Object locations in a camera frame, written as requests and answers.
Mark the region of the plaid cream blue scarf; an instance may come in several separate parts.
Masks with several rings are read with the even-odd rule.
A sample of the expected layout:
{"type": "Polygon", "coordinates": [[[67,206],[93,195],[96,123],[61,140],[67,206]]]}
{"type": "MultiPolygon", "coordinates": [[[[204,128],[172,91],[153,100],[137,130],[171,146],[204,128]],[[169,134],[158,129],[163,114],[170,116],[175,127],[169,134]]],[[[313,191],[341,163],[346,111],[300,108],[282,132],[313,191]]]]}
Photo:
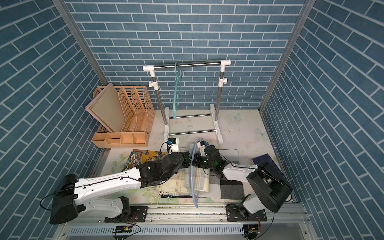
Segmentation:
{"type": "Polygon", "coordinates": [[[188,203],[204,197],[210,191],[210,176],[196,167],[182,169],[170,180],[156,187],[146,188],[150,203],[188,203]]]}

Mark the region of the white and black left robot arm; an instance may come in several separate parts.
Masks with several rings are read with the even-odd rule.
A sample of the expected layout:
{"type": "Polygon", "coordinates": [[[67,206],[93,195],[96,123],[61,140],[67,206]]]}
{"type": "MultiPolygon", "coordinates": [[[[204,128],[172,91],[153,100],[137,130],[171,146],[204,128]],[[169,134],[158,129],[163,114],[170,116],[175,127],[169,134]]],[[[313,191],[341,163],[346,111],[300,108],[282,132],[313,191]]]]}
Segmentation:
{"type": "Polygon", "coordinates": [[[189,166],[189,152],[171,152],[160,160],[103,177],[79,179],[76,174],[66,175],[53,193],[50,224],[67,223],[91,211],[104,212],[106,218],[124,221],[130,216],[129,199],[123,197],[116,204],[106,205],[96,199],[115,192],[159,186],[189,166]]]}

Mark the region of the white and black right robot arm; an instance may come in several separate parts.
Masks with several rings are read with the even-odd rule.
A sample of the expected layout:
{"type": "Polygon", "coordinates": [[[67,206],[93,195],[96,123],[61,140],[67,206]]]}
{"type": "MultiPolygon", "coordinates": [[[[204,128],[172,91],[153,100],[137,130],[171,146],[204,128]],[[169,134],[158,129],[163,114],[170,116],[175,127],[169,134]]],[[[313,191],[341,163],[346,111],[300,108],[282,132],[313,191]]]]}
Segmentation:
{"type": "Polygon", "coordinates": [[[268,154],[253,159],[254,165],[243,166],[226,159],[215,146],[203,143],[198,144],[199,154],[192,153],[192,166],[210,171],[224,183],[246,183],[252,187],[254,193],[235,206],[235,213],[243,220],[253,221],[257,212],[266,209],[277,213],[292,194],[291,184],[268,154]]]}

